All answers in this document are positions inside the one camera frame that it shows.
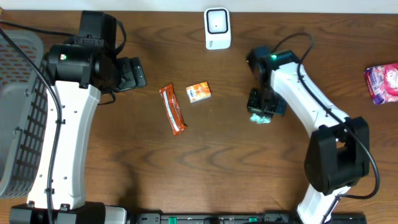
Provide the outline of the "white barcode scanner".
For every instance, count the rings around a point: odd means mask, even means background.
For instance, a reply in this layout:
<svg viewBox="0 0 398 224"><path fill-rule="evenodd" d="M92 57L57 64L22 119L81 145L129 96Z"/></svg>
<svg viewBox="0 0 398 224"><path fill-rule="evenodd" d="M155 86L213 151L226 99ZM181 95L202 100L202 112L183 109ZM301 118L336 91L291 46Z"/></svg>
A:
<svg viewBox="0 0 398 224"><path fill-rule="evenodd" d="M225 7L212 7L203 13L205 45L208 50L227 49L231 45L231 19Z"/></svg>

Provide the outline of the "grey plastic mesh basket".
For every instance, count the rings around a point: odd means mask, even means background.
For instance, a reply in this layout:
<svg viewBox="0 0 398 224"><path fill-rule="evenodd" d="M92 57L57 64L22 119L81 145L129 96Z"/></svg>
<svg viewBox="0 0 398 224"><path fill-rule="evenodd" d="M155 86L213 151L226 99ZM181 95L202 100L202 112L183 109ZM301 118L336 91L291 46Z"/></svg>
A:
<svg viewBox="0 0 398 224"><path fill-rule="evenodd" d="M36 178L47 120L46 87L1 39L1 198L26 197Z"/></svg>

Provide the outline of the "purple red snack pack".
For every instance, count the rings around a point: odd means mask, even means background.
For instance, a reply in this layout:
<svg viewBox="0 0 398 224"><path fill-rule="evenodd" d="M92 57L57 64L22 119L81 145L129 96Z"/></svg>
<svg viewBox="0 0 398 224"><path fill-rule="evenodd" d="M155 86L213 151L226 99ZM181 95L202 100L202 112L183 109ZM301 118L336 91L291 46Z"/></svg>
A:
<svg viewBox="0 0 398 224"><path fill-rule="evenodd" d="M375 105L397 102L397 63L369 67L364 79Z"/></svg>

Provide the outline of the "orange brown snack bar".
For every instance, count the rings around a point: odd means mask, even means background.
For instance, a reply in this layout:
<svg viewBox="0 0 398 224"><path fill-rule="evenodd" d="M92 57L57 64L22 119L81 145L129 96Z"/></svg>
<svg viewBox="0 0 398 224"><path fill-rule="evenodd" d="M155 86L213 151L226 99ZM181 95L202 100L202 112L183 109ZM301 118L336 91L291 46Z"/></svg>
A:
<svg viewBox="0 0 398 224"><path fill-rule="evenodd" d="M168 120L172 127L174 136L180 134L187 126L183 120L180 107L175 96L173 83L166 85L159 90L165 106Z"/></svg>

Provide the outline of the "orange small snack packet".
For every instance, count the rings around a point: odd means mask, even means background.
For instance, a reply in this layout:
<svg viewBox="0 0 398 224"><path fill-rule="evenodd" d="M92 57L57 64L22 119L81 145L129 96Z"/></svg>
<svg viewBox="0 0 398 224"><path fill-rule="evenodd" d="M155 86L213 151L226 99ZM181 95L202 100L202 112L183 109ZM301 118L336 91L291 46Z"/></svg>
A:
<svg viewBox="0 0 398 224"><path fill-rule="evenodd" d="M187 96L190 103L195 103L211 97L211 90L208 82L201 82L186 87Z"/></svg>

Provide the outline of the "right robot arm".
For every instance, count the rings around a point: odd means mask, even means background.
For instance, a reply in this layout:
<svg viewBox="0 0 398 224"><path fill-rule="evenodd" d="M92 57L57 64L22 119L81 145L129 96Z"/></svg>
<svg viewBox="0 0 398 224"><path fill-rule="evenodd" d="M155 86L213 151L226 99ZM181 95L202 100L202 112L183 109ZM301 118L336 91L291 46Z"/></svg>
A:
<svg viewBox="0 0 398 224"><path fill-rule="evenodd" d="M290 107L310 137L304 162L310 183L299 203L296 223L326 223L336 196L345 194L369 174L369 126L350 118L311 81L290 50L271 53L259 47L246 57L261 87L251 91L247 108L259 117L284 115Z"/></svg>

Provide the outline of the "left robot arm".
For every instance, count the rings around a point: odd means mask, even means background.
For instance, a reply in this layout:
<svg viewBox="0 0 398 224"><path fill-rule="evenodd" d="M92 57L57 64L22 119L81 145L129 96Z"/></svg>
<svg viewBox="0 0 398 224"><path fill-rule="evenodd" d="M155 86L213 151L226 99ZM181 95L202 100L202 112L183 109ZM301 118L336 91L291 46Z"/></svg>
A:
<svg viewBox="0 0 398 224"><path fill-rule="evenodd" d="M137 57L117 57L103 45L54 45L45 74L47 120L40 163L25 204L11 223L134 223L124 207L86 201L84 169L90 128L102 94L146 85Z"/></svg>

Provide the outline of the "teal snack packet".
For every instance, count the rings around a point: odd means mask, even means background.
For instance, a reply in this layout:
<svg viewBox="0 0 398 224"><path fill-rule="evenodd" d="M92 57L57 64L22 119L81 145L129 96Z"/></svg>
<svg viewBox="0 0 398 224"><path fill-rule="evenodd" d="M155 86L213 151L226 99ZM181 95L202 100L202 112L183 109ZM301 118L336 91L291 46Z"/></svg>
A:
<svg viewBox="0 0 398 224"><path fill-rule="evenodd" d="M268 124L271 122L271 118L267 116L259 116L258 114L252 114L250 121L256 124Z"/></svg>

